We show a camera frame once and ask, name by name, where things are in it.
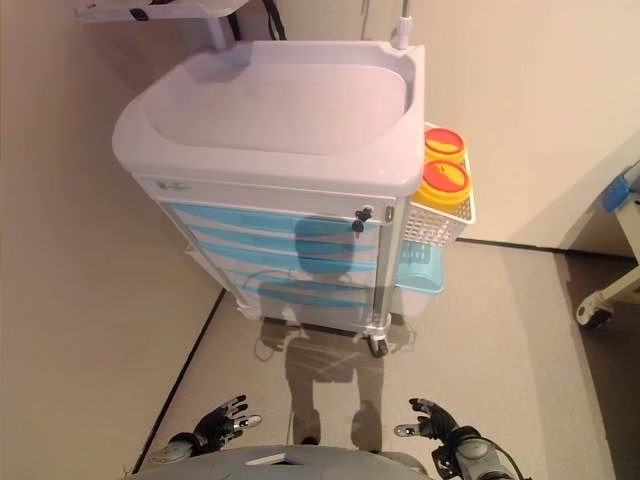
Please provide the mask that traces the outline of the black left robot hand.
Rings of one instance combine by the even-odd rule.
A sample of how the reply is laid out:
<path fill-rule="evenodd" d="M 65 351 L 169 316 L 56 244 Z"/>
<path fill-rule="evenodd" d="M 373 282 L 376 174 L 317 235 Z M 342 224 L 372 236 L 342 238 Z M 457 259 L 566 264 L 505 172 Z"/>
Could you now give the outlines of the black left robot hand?
<path fill-rule="evenodd" d="M 243 435 L 262 422 L 257 414 L 247 415 L 247 397 L 242 394 L 224 402 L 206 414 L 196 425 L 193 433 L 201 441 L 206 452 L 220 450 L 231 440 Z"/>

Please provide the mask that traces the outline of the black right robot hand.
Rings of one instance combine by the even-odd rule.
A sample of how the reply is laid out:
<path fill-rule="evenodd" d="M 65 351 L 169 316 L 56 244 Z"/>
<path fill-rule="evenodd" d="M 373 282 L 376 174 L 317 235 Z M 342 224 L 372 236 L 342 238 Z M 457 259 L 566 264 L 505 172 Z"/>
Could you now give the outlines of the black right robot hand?
<path fill-rule="evenodd" d="M 460 426 L 454 417 L 439 404 L 424 398 L 411 398 L 409 404 L 418 413 L 413 424 L 400 424 L 393 433 L 400 438 L 424 437 L 440 441 L 443 446 L 455 449 L 458 439 L 455 431 Z"/>

